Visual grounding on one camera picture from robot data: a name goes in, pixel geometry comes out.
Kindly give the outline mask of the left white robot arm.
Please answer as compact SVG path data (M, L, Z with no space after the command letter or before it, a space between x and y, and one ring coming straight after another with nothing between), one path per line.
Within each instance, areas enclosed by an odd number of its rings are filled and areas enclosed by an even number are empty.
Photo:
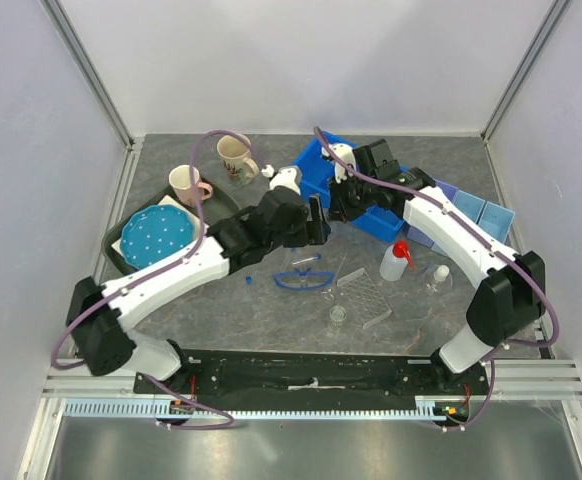
M154 377L169 393L182 392L191 378L183 352L136 332L136 325L188 291L257 264L279 247L322 245L329 233L319 196L303 200L276 187L258 205L218 221L204 236L150 267L107 285L81 279L66 325L82 365L94 376L136 370Z

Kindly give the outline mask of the blue safety glasses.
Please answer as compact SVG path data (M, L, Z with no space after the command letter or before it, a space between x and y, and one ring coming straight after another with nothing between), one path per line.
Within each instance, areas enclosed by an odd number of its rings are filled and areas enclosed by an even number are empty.
M292 291L313 291L330 286L335 279L335 273L330 271L305 270L280 272L273 275L277 287Z

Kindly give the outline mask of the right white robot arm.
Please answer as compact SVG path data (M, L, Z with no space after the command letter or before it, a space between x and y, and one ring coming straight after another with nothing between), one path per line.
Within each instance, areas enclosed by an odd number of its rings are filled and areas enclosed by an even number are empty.
M353 221L372 206L391 211L438 244L475 289L466 326L438 350L438 362L429 368L436 391L454 392L466 370L548 311L543 260L487 234L431 176L419 168L402 169L386 141L356 148L320 144L335 163L329 181L332 218Z

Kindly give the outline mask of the white red wash bottle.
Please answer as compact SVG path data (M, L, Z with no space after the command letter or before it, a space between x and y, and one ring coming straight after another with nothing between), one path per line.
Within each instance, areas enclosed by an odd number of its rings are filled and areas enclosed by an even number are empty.
M415 265L407 242L401 240L387 248L379 273L385 281L395 282L402 278L407 268L415 270Z

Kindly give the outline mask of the small glass bottle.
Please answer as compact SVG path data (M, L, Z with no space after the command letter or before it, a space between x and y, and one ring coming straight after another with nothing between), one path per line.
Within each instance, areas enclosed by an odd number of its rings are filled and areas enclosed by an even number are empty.
M327 323L328 332L338 334L347 319L347 311L342 305L335 305L330 309Z

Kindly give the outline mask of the glass flask white stopper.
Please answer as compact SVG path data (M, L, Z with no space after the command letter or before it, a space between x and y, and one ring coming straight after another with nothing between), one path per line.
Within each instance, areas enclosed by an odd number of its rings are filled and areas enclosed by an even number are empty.
M453 278L448 265L432 265L423 273L424 290L430 295L443 294L453 287Z

